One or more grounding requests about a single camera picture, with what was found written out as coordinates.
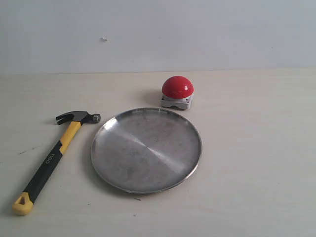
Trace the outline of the yellow black claw hammer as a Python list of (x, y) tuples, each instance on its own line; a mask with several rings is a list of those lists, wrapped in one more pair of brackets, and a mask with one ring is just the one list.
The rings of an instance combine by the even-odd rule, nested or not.
[(23, 192), (13, 203), (12, 210), (16, 215), (25, 216), (31, 212), (37, 197), (81, 126), (85, 123), (96, 124), (100, 120), (100, 114), (89, 114), (86, 111), (71, 111), (56, 117), (58, 125), (67, 122), (70, 124), (61, 139), (57, 141), (56, 145), (37, 169)]

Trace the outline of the red dome push button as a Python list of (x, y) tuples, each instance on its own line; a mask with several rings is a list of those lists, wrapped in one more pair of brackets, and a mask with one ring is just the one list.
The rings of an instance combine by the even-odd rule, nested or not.
[(183, 76), (172, 76), (162, 85), (161, 106), (166, 108), (176, 107), (180, 110), (190, 108), (194, 86), (189, 79)]

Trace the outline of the round stainless steel plate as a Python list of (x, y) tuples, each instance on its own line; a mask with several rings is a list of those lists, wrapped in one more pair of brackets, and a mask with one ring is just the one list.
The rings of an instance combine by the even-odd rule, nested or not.
[(202, 140), (180, 114), (137, 108), (107, 120), (90, 149), (91, 164), (107, 184), (132, 194), (166, 191), (198, 167)]

